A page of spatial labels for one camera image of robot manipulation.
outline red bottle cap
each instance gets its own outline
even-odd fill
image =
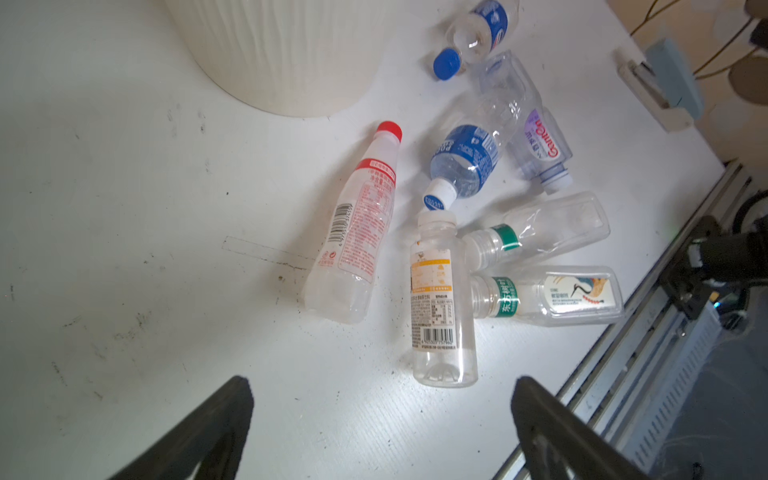
[[[388,131],[389,133],[394,134],[397,137],[397,140],[402,143],[402,130],[400,130],[400,126],[393,121],[383,121],[379,125],[379,128],[376,128],[376,131]]]

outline brown leaf decoration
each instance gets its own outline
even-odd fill
[[[746,0],[746,13],[754,18],[768,18],[768,0]]]
[[[728,73],[733,90],[744,100],[768,105],[768,58],[748,57],[739,60]]]

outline gray floor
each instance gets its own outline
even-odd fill
[[[753,289],[750,323],[724,333],[651,470],[651,478],[768,478],[768,290]]]

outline table surface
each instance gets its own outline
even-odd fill
[[[0,7],[0,472],[105,478],[232,375],[255,409],[241,478],[489,478],[517,443],[515,380],[555,392],[603,327],[478,322],[480,380],[411,374],[408,248],[468,88],[425,66],[466,2],[402,11],[368,93],[285,118],[221,91],[158,0]],[[553,263],[604,264],[625,298],[723,171],[695,130],[666,134],[616,74],[638,59],[602,0],[523,0],[514,49],[558,119],[574,186],[611,236]],[[335,199],[382,120],[404,135],[395,215],[366,321],[303,312]],[[457,202],[462,233],[536,190],[503,160]]]

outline cream trash bin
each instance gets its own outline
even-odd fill
[[[401,0],[166,0],[197,63],[249,105],[291,117],[349,107],[370,87]]]

